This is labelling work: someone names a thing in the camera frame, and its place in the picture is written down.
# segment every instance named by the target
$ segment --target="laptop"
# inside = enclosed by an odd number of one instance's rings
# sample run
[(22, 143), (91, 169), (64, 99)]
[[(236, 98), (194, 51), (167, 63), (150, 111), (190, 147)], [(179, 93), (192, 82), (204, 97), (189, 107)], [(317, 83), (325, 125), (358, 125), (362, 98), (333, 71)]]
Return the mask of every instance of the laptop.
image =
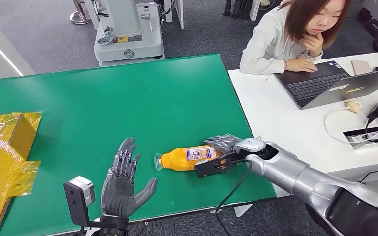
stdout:
[(378, 90), (378, 71), (350, 76), (335, 61), (315, 65), (318, 71), (275, 74), (299, 109), (368, 95)]

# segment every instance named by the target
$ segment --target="brown hair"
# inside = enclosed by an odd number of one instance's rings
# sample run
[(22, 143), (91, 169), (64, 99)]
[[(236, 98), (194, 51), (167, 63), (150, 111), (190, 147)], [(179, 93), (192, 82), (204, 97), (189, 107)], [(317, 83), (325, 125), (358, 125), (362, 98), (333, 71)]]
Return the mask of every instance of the brown hair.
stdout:
[[(303, 38), (306, 24), (318, 14), (330, 0), (291, 0), (280, 6), (280, 9), (290, 5), (289, 13), (287, 14), (284, 30), (289, 38), (298, 42)], [(344, 7), (338, 22), (329, 30), (322, 32), (324, 38), (323, 48), (327, 48), (337, 36), (340, 26), (346, 17), (348, 8), (350, 7), (351, 0), (344, 0)]]

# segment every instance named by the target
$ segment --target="robotic thumb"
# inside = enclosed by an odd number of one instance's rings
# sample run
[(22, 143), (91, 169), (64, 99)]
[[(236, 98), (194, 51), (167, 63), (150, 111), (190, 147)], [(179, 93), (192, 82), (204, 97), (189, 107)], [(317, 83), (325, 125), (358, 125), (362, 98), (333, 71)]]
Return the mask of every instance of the robotic thumb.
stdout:
[(142, 206), (155, 192), (157, 188), (158, 179), (151, 178), (146, 186), (140, 192), (134, 195), (134, 201), (137, 207)]

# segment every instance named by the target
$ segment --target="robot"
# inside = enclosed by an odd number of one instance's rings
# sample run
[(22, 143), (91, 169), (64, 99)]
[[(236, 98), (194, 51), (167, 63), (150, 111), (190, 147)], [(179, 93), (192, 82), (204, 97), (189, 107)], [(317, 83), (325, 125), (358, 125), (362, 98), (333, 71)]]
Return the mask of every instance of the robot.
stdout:
[[(205, 143), (224, 155), (198, 163), (195, 170), (199, 177), (224, 173), (231, 166), (245, 162), (255, 174), (303, 200), (313, 220), (330, 235), (378, 236), (377, 190), (313, 169), (273, 142), (255, 138), (241, 140), (226, 134), (208, 138)], [(134, 139), (127, 138), (115, 156), (113, 167), (108, 170), (102, 191), (104, 215), (100, 222), (89, 221), (87, 215), (87, 206), (95, 200), (92, 183), (84, 178), (64, 183), (73, 223), (101, 228), (92, 236), (128, 235), (128, 217), (156, 189), (158, 181), (153, 178), (143, 190), (133, 194), (133, 176), (139, 158), (138, 154), (131, 161), (134, 148)]]
[(159, 13), (156, 4), (136, 4), (135, 0), (93, 2), (98, 2), (94, 52), (99, 66), (164, 59), (161, 23), (170, 9)]

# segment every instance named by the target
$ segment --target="white cable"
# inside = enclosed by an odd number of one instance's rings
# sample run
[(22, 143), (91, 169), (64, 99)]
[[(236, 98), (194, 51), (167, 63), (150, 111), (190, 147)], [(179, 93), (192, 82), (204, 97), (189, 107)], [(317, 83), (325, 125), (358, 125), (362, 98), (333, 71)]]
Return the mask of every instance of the white cable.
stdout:
[(328, 116), (331, 115), (332, 113), (336, 112), (336, 111), (348, 110), (348, 109), (350, 109), (350, 107), (340, 108), (340, 109), (333, 110), (333, 111), (331, 111), (330, 113), (328, 113), (328, 114), (325, 116), (325, 118), (324, 118), (324, 128), (325, 128), (325, 132), (326, 132), (331, 138), (333, 138), (333, 139), (335, 139), (335, 140), (337, 140), (338, 142), (341, 142), (341, 143), (343, 143), (343, 144), (359, 144), (359, 143), (362, 143), (362, 142), (365, 142), (365, 141), (368, 141), (368, 140), (374, 139), (374, 138), (378, 135), (378, 132), (377, 132), (375, 135), (373, 135), (372, 137), (370, 137), (370, 138), (368, 138), (368, 139), (364, 139), (364, 140), (359, 141), (359, 142), (348, 142), (348, 141), (346, 142), (346, 141), (343, 141), (343, 140), (341, 140), (341, 139), (338, 139), (338, 138), (332, 136), (332, 135), (330, 134), (330, 132), (328, 132), (327, 125), (326, 125), (326, 121), (327, 121)]

